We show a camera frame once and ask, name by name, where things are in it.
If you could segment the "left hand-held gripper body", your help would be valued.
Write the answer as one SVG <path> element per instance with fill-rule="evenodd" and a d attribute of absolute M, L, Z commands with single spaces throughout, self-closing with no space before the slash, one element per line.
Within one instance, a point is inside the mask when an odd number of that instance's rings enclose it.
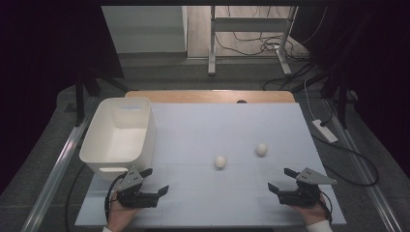
<path fill-rule="evenodd" d="M 144 179 L 134 165 L 128 169 L 124 179 L 117 188 L 117 200 L 125 208 L 155 208 L 160 196 L 157 192 L 141 190 Z"/>

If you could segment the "person's right hand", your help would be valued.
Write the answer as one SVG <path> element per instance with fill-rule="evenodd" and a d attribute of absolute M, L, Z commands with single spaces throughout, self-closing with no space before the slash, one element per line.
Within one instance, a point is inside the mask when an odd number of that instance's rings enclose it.
<path fill-rule="evenodd" d="M 310 207 L 292 206 L 292 209 L 302 217 L 306 226 L 328 219 L 327 212 L 319 203 Z"/>

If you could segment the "dark curtain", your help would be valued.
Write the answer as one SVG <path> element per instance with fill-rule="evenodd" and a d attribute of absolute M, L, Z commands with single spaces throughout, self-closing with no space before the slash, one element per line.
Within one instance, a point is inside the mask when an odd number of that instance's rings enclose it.
<path fill-rule="evenodd" d="M 101 0 L 0 0 L 0 194 L 79 77 L 122 78 Z"/>
<path fill-rule="evenodd" d="M 360 17 L 371 12 L 339 73 L 358 97 L 356 111 L 410 178 L 410 0 L 358 2 L 299 8 L 291 38 L 329 68 L 346 50 Z"/>

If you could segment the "pale grey table mat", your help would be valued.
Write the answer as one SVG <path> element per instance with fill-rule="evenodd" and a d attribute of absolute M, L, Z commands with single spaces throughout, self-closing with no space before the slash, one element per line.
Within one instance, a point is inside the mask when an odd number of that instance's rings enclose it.
<path fill-rule="evenodd" d="M 292 190 L 284 168 L 324 167 L 296 103 L 155 103 L 156 139 L 143 190 L 169 186 L 156 208 L 136 216 L 135 227 L 223 228 L 301 224 L 268 184 Z M 259 143 L 268 146 L 256 154 Z M 227 164 L 216 168 L 217 156 Z"/>

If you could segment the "white power strip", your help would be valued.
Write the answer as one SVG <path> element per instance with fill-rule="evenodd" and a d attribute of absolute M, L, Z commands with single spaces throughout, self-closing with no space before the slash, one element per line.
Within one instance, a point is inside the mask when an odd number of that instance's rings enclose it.
<path fill-rule="evenodd" d="M 319 119 L 312 122 L 317 131 L 326 139 L 329 143 L 337 142 L 337 137 L 328 129 L 327 126 L 323 126 L 323 122 Z"/>

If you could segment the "white plastic bin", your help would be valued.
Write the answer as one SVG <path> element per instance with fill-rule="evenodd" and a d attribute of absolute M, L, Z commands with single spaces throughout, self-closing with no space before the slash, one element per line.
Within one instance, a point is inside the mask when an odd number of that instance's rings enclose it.
<path fill-rule="evenodd" d="M 104 180 L 114 180 L 133 165 L 143 171 L 151 167 L 156 132 L 148 99 L 106 99 L 95 112 L 79 157 Z"/>

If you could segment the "white metal desk frame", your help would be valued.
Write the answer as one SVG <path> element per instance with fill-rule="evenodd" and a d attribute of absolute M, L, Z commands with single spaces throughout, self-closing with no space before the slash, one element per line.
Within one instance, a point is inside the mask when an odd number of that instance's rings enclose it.
<path fill-rule="evenodd" d="M 216 33 L 217 32 L 270 32 L 281 33 L 281 40 L 275 53 L 286 76 L 292 74 L 285 58 L 285 45 L 291 31 L 297 8 L 292 6 L 287 18 L 260 17 L 216 17 L 216 7 L 211 6 L 210 47 L 208 53 L 208 74 L 216 74 Z"/>

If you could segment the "black stand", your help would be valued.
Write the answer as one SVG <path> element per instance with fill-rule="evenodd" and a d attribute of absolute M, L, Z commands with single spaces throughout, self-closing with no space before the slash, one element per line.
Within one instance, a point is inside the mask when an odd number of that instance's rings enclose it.
<path fill-rule="evenodd" d="M 320 90 L 320 96 L 323 99 L 336 97 L 337 119 L 342 127 L 346 129 L 347 125 L 345 113 L 346 105 L 349 103 L 347 75 L 339 66 L 332 66 L 328 70 L 307 79 L 302 85 L 294 87 L 292 92 L 296 93 L 300 88 L 306 89 L 309 85 L 312 85 L 324 78 L 327 78 L 327 80 Z"/>
<path fill-rule="evenodd" d="M 127 93 L 130 88 L 126 85 L 115 80 L 113 77 L 107 75 L 104 72 L 98 71 L 94 68 L 89 68 L 80 72 L 75 78 L 75 112 L 76 122 L 75 126 L 80 126 L 85 121 L 85 99 L 84 91 L 87 91 L 90 97 L 98 97 L 102 92 L 102 88 L 99 85 L 97 79 L 100 78 L 108 84 L 116 87 L 117 89 Z"/>

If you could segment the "aluminium rail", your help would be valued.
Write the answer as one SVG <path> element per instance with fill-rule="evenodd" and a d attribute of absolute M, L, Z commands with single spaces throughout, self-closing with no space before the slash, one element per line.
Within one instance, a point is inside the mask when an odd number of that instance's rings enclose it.
<path fill-rule="evenodd" d="M 85 116 L 78 126 L 73 127 L 57 161 L 50 171 L 48 178 L 39 194 L 28 218 L 20 232 L 38 232 L 54 195 L 60 186 L 64 174 L 73 157 L 74 150 L 79 144 L 80 137 L 91 122 L 93 113 L 98 106 L 97 97 L 89 97 L 85 103 Z"/>
<path fill-rule="evenodd" d="M 339 123 L 336 110 L 331 106 L 331 103 L 328 100 L 324 100 L 324 105 L 331 113 L 331 125 L 335 128 L 342 146 L 349 151 L 350 159 L 360 179 L 366 184 L 373 183 L 372 187 L 366 187 L 366 191 L 387 231 L 404 232 L 403 226 L 400 224 L 392 205 L 381 189 L 381 172 L 375 169 L 375 165 L 371 167 L 371 157 L 358 148 L 350 131 L 344 129 Z"/>

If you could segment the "person's left hand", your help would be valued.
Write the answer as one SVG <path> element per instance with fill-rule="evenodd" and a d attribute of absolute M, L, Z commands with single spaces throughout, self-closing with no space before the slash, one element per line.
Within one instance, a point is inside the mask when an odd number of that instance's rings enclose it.
<path fill-rule="evenodd" d="M 139 209 L 123 207 L 118 201 L 110 203 L 107 225 L 111 232 L 122 232 L 133 220 Z"/>

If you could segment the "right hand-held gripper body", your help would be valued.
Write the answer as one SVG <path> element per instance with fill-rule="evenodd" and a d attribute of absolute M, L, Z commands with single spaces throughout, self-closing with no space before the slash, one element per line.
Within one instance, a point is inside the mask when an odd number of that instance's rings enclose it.
<path fill-rule="evenodd" d="M 297 189 L 293 191 L 280 190 L 278 200 L 280 204 L 310 207 L 320 199 L 320 185 L 336 185 L 337 180 L 323 175 L 310 168 L 298 172 L 296 180 Z"/>

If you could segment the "wooden table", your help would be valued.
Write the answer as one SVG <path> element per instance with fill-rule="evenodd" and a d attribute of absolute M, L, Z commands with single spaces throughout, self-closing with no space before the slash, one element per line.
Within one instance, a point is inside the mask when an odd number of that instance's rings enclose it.
<path fill-rule="evenodd" d="M 144 97 L 162 103 L 293 103 L 288 91 L 251 90 L 152 90 L 129 91 L 126 98 Z"/>

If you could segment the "white cabinet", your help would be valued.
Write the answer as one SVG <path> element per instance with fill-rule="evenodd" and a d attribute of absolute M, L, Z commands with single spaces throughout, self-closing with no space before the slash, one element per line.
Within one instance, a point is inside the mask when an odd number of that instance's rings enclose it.
<path fill-rule="evenodd" d="M 186 52 L 186 6 L 102 6 L 118 53 Z"/>

